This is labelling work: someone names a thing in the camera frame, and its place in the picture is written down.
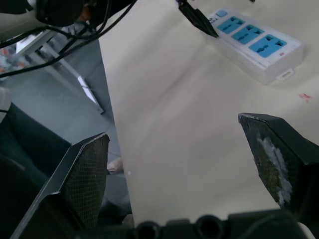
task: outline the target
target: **mesh texture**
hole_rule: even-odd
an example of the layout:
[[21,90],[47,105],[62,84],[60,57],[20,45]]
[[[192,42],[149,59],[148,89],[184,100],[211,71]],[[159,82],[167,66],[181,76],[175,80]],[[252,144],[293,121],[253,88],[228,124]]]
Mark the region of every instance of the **mesh texture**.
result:
[[62,196],[85,228],[94,228],[97,223],[106,183],[108,143],[105,134],[84,145],[62,189]]

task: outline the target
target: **red mark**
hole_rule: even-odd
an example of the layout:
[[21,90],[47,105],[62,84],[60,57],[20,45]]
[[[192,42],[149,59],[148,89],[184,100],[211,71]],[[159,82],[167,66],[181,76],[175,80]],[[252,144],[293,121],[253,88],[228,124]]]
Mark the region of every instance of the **red mark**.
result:
[[301,99],[305,99],[307,103],[309,102],[309,99],[312,98],[311,96],[306,95],[306,94],[301,94],[301,95],[299,95],[299,97],[300,97]]
[[4,49],[4,48],[1,49],[1,52],[2,52],[3,55],[8,55],[9,54],[8,50]]
[[25,64],[22,62],[18,62],[18,66],[25,67]]

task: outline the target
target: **power strip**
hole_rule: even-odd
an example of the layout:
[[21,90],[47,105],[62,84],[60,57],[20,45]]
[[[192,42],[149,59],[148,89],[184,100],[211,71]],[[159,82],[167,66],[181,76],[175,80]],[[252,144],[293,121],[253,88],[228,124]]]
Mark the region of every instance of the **power strip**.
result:
[[208,16],[219,35],[205,34],[213,45],[262,84],[285,80],[304,57],[304,44],[231,9]]

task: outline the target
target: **electrical wire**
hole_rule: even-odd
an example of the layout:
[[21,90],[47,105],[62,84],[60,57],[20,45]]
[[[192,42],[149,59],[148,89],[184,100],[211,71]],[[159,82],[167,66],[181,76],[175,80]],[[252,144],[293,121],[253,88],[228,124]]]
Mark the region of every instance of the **electrical wire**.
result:
[[28,36],[30,36],[30,35],[32,35],[32,34],[38,34],[38,33],[42,32],[42,31],[44,31],[44,30],[45,30],[45,27],[41,27],[41,28],[36,28],[36,29],[33,29],[33,30],[28,31],[28,32],[26,32],[26,33],[23,33],[23,34],[21,34],[21,35],[15,37],[15,38],[13,38],[13,39],[10,39],[10,40],[8,40],[8,41],[5,41],[5,42],[3,42],[3,43],[0,43],[0,49],[1,49],[1,48],[4,48],[4,47],[7,47],[7,46],[10,46],[10,45],[12,45],[12,44],[15,44],[15,43],[17,43],[18,41],[21,41],[21,40],[25,39],[26,37],[28,37]]
[[70,37],[72,39],[76,39],[76,40],[89,40],[91,39],[91,37],[94,37],[98,34],[100,34],[102,32],[102,30],[104,29],[104,27],[106,26],[107,24],[107,21],[110,17],[110,14],[111,14],[111,7],[112,7],[112,4],[111,4],[111,0],[108,0],[107,1],[107,4],[106,4],[106,9],[105,9],[105,15],[104,15],[104,19],[103,19],[103,23],[102,25],[100,26],[100,28],[94,33],[94,34],[91,34],[89,36],[79,36],[79,35],[73,35],[73,34],[70,34],[70,33],[67,33],[65,31],[62,31],[56,27],[52,27],[52,26],[46,26],[46,30],[51,30],[51,31],[55,31],[57,33],[60,33],[66,37]]
[[99,35],[102,32],[102,30],[106,26],[107,21],[108,21],[108,19],[110,17],[111,7],[112,7],[111,0],[108,0],[107,4],[106,4],[106,9],[105,9],[103,23],[102,23],[101,27],[99,28],[99,30],[97,30],[95,33],[93,33],[91,35],[88,35],[88,36],[73,35],[73,34],[65,32],[65,31],[62,31],[62,30],[60,30],[60,29],[58,29],[56,27],[44,26],[44,27],[33,29],[33,30],[28,31],[28,32],[26,32],[24,34],[21,34],[21,35],[15,37],[15,38],[13,38],[13,39],[11,39],[9,41],[1,43],[0,44],[0,49],[4,48],[4,47],[7,47],[7,46],[10,46],[12,44],[15,44],[15,43],[25,39],[26,37],[28,37],[28,36],[30,36],[32,34],[36,34],[36,33],[39,33],[39,32],[45,31],[45,30],[55,31],[55,32],[60,33],[60,34],[62,34],[64,36],[66,36],[66,37],[69,37],[69,38],[72,38],[72,39],[76,39],[76,40],[89,40],[89,39],[91,39],[91,37],[97,36],[97,35]]
[[84,21],[77,21],[77,24],[81,24],[84,26],[84,28],[87,28],[90,32],[95,33],[96,29],[92,26],[92,24],[88,23],[88,21],[84,22]]
[[[88,31],[88,25],[78,32],[78,35],[83,35],[85,32]],[[59,52],[58,54],[61,55],[63,52],[67,51],[77,40],[71,39]]]
[[33,71],[33,70],[37,70],[37,69],[40,69],[40,68],[43,68],[43,67],[46,67],[46,66],[50,66],[58,61],[60,61],[61,59],[63,59],[64,57],[70,55],[71,53],[73,53],[74,51],[80,49],[81,47],[91,43],[92,41],[94,40],[97,40],[98,38],[100,38],[101,36],[103,36],[104,34],[106,34],[107,32],[109,32],[114,26],[116,26],[128,13],[129,11],[132,9],[132,7],[135,5],[135,3],[137,2],[138,0],[134,0],[127,8],[126,10],[122,13],[121,16],[119,16],[109,27],[107,27],[105,30],[101,31],[100,34],[98,34],[97,36],[93,36],[91,39],[85,41],[85,42],[82,42],[74,47],[72,47],[70,50],[64,52],[63,54],[61,54],[59,57],[47,62],[47,63],[44,63],[44,64],[41,64],[41,65],[37,65],[37,66],[32,66],[32,67],[27,67],[27,68],[24,68],[24,69],[21,69],[21,70],[17,70],[17,71],[11,71],[11,72],[7,72],[7,73],[3,73],[0,75],[0,78],[3,78],[3,77],[8,77],[8,76],[13,76],[13,75],[17,75],[17,74],[21,74],[21,73],[25,73],[25,72],[29,72],[29,71]]

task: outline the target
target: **table surface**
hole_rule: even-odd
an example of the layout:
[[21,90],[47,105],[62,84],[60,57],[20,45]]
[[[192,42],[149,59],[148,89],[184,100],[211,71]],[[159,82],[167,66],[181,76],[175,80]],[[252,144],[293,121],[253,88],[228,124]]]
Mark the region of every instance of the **table surface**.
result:
[[139,0],[100,38],[136,223],[277,207],[238,113],[282,117],[319,144],[319,1],[192,4],[206,15],[230,7],[255,17],[305,42],[306,56],[288,80],[262,85],[210,46],[173,0]]

